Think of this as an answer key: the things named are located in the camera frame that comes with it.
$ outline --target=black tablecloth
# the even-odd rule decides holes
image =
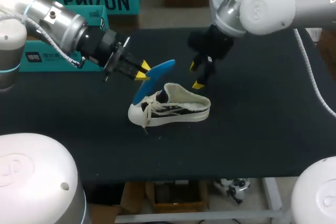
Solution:
[[[130,51],[151,66],[176,60],[165,82],[191,90],[192,29],[140,30]],[[306,32],[301,33],[320,91],[336,109],[336,87]],[[73,155],[84,183],[299,175],[336,155],[336,120],[318,101],[293,31],[247,35],[217,65],[204,90],[206,121],[148,128],[128,121],[139,83],[118,74],[22,73],[0,95],[0,134],[53,137]]]

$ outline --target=label sticker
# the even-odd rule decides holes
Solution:
[[[29,62],[42,62],[41,56],[38,52],[26,52],[26,57]]]

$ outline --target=shoe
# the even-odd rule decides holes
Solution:
[[[143,128],[173,122],[199,122],[209,116],[208,98],[187,91],[176,83],[166,83],[164,89],[131,104],[128,118]]]

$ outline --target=floor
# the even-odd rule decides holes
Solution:
[[[211,21],[208,7],[203,8],[164,8],[163,0],[142,0],[141,28],[207,27]],[[277,178],[282,202],[289,202],[296,177]],[[251,210],[266,209],[267,202],[261,181],[253,179],[245,201],[237,206],[231,199],[221,195],[211,195],[210,210]],[[269,219],[240,220],[241,224],[270,224]],[[232,220],[207,221],[206,224],[234,224]]]

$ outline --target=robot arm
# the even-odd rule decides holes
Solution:
[[[143,60],[137,60],[131,54],[124,53],[129,37],[112,30],[102,31],[99,27],[90,27],[82,16],[68,11],[57,1],[0,0],[0,12],[2,25],[7,24],[9,28],[13,24],[15,27],[21,25],[17,20],[8,19],[11,16],[25,20],[26,29],[31,35],[50,43],[75,67],[81,68],[86,60],[96,63],[104,69],[105,81],[113,71],[132,79],[135,79],[139,72],[145,74],[148,71],[148,68],[143,67],[147,66]],[[7,38],[7,41],[3,41],[4,45],[9,44],[9,39],[12,39],[6,36],[7,32],[8,29],[3,27],[1,35]],[[16,64],[20,62],[22,50],[16,53]],[[75,50],[82,55],[80,62],[67,57],[67,54]],[[0,89],[13,85],[14,72],[8,74],[8,70],[0,71]]]
[[[197,52],[191,70],[205,63],[193,88],[206,85],[237,38],[248,31],[265,35],[285,28],[336,28],[336,0],[223,0],[205,33],[192,33],[188,45]]]
[[[223,33],[264,35],[285,28],[336,27],[336,0],[224,0],[214,23]]]
[[[336,28],[336,0],[242,0],[240,21],[256,35],[285,28]]]

